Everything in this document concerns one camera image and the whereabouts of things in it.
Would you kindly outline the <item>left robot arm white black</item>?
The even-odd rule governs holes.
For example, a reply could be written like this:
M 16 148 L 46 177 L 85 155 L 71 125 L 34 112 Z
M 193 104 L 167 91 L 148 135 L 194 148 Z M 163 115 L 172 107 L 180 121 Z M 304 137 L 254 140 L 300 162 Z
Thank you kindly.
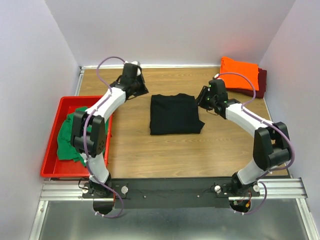
M 84 158 L 93 191 L 101 198 L 115 193 L 103 155 L 107 140 L 106 122 L 127 100 L 149 92 L 138 61 L 126 61 L 122 74 L 107 87 L 106 93 L 93 106 L 73 114 L 70 136 L 71 145 Z

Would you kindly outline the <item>black t shirt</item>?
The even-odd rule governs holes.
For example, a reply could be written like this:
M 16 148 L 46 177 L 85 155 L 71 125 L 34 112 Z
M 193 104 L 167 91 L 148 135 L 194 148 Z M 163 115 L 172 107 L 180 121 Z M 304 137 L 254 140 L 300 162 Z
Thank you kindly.
M 200 134 L 204 125 L 194 96 L 185 93 L 151 96 L 151 135 Z

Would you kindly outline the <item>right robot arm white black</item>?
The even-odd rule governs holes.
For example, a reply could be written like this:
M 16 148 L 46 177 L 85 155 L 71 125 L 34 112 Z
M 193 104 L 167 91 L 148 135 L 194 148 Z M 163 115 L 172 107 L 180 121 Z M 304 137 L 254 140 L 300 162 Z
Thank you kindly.
M 229 120 L 253 137 L 252 160 L 235 172 L 228 184 L 228 190 L 241 196 L 257 180 L 280 165 L 294 160 L 295 154 L 289 139 L 287 126 L 283 122 L 274 123 L 248 110 L 243 103 L 228 97 L 225 83 L 214 78 L 204 86 L 196 98 L 199 107 Z

